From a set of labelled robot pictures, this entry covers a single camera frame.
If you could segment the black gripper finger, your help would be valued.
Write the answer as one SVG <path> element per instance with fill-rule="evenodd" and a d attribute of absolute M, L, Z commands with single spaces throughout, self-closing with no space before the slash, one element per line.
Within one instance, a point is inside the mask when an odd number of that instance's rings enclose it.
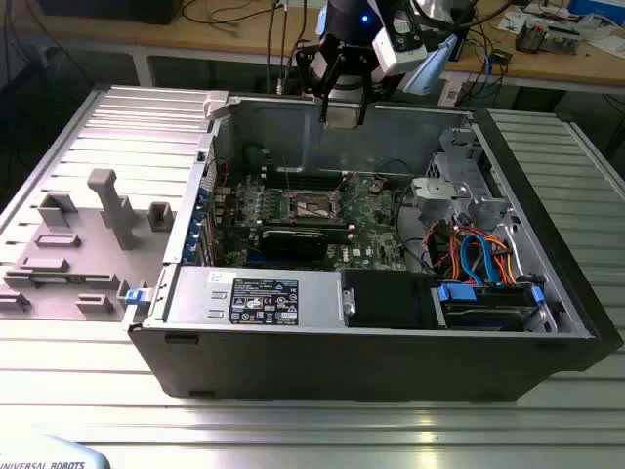
<path fill-rule="evenodd" d="M 361 48 L 347 48 L 344 56 L 347 61 L 348 75 L 358 76 L 361 79 L 362 93 L 356 123 L 360 126 L 364 123 L 368 106 L 372 102 L 371 66 L 373 62 L 369 51 Z"/>
<path fill-rule="evenodd" d="M 346 64 L 342 43 L 321 41 L 306 43 L 295 54 L 302 87 L 307 94 L 320 99 L 319 121 L 327 122 L 330 92 L 334 89 Z"/>

